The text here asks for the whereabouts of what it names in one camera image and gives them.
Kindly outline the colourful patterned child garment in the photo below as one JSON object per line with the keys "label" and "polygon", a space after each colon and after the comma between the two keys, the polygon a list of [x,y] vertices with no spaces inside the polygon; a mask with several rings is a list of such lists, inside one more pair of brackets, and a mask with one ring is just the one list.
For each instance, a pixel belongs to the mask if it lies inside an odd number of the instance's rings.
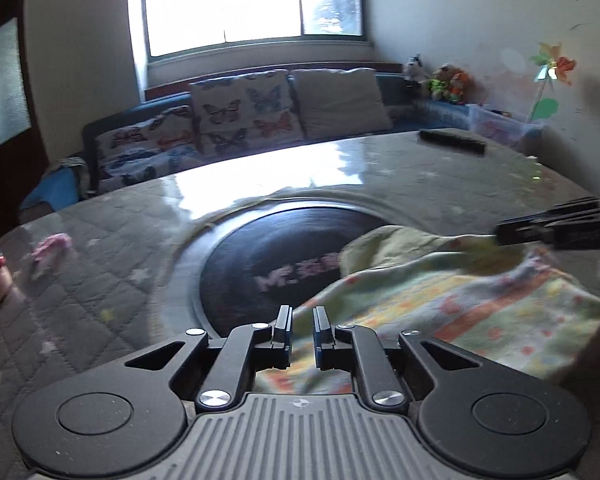
{"label": "colourful patterned child garment", "polygon": [[600,297],[539,244],[382,226],[338,255],[340,278],[294,310],[291,366],[256,377],[262,393],[346,393],[347,376],[315,366],[312,310],[395,342],[418,330],[531,376],[558,380],[600,331]]}

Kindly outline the round black induction cooktop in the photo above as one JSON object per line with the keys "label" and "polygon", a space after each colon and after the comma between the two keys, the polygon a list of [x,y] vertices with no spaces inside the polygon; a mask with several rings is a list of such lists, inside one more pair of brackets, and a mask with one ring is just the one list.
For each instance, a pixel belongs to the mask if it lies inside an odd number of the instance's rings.
{"label": "round black induction cooktop", "polygon": [[166,266],[152,295],[159,338],[189,327],[211,336],[268,322],[282,304],[298,307],[340,277],[340,250],[393,222],[358,200],[293,197],[259,200],[204,223]]}

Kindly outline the clear plastic storage box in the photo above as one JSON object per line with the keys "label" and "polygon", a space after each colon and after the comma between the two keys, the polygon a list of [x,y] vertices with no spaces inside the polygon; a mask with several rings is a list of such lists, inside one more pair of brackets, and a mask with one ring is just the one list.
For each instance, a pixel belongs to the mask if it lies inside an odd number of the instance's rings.
{"label": "clear plastic storage box", "polygon": [[544,122],[526,122],[520,115],[498,114],[478,104],[467,104],[467,108],[471,132],[525,155],[541,151]]}

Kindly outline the black remote control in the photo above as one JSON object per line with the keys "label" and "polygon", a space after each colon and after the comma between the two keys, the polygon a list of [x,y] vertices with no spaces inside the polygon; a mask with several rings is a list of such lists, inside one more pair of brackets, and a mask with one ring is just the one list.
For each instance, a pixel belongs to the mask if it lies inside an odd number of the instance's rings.
{"label": "black remote control", "polygon": [[486,144],[479,140],[466,138],[456,133],[448,133],[439,130],[419,130],[418,137],[422,142],[445,146],[453,150],[484,156]]}

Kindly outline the colourful paper pinwheel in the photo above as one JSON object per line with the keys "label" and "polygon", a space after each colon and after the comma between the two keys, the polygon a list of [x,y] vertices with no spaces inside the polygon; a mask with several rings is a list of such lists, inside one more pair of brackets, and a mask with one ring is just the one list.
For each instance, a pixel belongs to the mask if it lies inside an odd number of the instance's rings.
{"label": "colourful paper pinwheel", "polygon": [[546,96],[553,92],[555,84],[571,86],[571,73],[578,66],[574,58],[562,54],[561,44],[539,43],[539,52],[532,55],[530,62],[538,69],[534,78],[536,90],[529,108],[526,122],[538,122],[550,119],[559,110],[559,101],[554,96]]}

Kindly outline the orange plush toy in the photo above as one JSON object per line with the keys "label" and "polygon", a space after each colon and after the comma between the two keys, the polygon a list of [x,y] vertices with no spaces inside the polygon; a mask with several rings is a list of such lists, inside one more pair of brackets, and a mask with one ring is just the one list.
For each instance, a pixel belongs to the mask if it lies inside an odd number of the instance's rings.
{"label": "orange plush toy", "polygon": [[466,100],[466,91],[470,87],[471,79],[464,70],[458,70],[449,81],[448,101],[454,105],[463,105]]}

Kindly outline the brown plush bear toy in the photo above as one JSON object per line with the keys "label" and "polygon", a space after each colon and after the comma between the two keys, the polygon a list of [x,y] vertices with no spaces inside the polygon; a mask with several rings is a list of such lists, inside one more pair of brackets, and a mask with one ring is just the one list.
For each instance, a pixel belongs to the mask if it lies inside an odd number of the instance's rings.
{"label": "brown plush bear toy", "polygon": [[427,82],[430,99],[447,101],[451,92],[451,80],[457,73],[457,67],[444,64],[439,67]]}

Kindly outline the dark blue sofa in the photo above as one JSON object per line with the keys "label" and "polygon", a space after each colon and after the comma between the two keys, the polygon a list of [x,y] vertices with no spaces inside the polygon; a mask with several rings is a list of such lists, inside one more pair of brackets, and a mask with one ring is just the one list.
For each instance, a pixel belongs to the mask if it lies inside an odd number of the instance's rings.
{"label": "dark blue sofa", "polygon": [[366,134],[454,127],[539,153],[542,122],[426,100],[421,91],[415,81],[370,67],[278,68],[196,81],[183,93],[86,125],[82,151],[47,169],[20,218],[210,162]]}

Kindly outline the low butterfly print cushion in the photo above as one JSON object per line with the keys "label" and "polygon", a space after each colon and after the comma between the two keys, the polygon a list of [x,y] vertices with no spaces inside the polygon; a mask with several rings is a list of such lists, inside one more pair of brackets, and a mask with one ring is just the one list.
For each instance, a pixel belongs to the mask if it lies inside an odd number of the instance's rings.
{"label": "low butterfly print cushion", "polygon": [[204,163],[189,105],[167,108],[143,122],[106,131],[96,136],[95,145],[100,194]]}

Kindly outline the black white plush toy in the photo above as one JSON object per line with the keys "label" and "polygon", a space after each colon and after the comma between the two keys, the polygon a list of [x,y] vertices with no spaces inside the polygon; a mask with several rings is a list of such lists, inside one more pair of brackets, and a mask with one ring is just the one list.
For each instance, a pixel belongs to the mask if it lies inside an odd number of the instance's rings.
{"label": "black white plush toy", "polygon": [[404,80],[412,84],[424,84],[429,79],[419,54],[413,55],[403,65],[402,74]]}

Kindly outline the upright butterfly print cushion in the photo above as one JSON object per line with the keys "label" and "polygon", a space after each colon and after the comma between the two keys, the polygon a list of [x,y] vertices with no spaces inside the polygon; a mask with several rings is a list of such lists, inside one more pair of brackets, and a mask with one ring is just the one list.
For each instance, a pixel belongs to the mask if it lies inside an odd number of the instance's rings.
{"label": "upright butterfly print cushion", "polygon": [[189,86],[202,154],[283,148],[304,139],[286,70],[213,78]]}

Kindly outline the plain beige cushion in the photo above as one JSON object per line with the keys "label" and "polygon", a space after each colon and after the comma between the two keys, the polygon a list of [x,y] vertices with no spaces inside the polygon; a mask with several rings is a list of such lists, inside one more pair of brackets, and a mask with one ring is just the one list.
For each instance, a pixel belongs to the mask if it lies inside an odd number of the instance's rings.
{"label": "plain beige cushion", "polygon": [[301,125],[310,140],[356,136],[392,128],[376,70],[292,70]]}

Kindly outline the blue cloth on sofa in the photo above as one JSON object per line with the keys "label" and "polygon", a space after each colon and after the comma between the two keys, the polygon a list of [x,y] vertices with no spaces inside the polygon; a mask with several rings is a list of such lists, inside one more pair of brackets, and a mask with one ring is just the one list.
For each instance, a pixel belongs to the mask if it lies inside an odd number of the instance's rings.
{"label": "blue cloth on sofa", "polygon": [[87,200],[90,197],[91,175],[86,161],[79,156],[53,162],[43,174],[38,185],[20,205],[25,211],[47,205],[58,211]]}

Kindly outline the dark wooden door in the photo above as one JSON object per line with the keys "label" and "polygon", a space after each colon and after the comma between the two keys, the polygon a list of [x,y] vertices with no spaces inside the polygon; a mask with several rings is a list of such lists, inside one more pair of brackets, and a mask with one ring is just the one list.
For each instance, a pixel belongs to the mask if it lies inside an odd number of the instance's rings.
{"label": "dark wooden door", "polygon": [[24,0],[0,0],[0,236],[48,165],[38,128],[24,40]]}

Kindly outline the window with metal frame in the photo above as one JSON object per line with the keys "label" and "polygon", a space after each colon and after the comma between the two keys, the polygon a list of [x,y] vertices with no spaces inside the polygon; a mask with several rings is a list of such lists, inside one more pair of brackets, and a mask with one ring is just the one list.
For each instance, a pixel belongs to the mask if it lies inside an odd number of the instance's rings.
{"label": "window with metal frame", "polygon": [[142,0],[148,54],[227,44],[364,37],[363,0]]}

